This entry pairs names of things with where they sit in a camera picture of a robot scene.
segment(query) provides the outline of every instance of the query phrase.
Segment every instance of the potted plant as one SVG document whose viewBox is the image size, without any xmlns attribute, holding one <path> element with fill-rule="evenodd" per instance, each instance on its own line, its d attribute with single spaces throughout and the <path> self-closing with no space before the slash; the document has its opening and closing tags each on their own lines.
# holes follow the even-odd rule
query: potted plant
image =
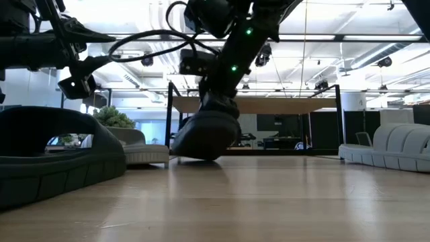
<svg viewBox="0 0 430 242">
<path fill-rule="evenodd" d="M 129 119 L 127 115 L 120 113 L 115 106 L 104 106 L 98 112 L 94 110 L 93 117 L 107 127 L 134 128 L 136 123 Z"/>
<path fill-rule="evenodd" d="M 73 142 L 73 137 L 71 134 L 63 134 L 58 137 L 58 144 L 62 146 L 70 145 Z"/>
</svg>

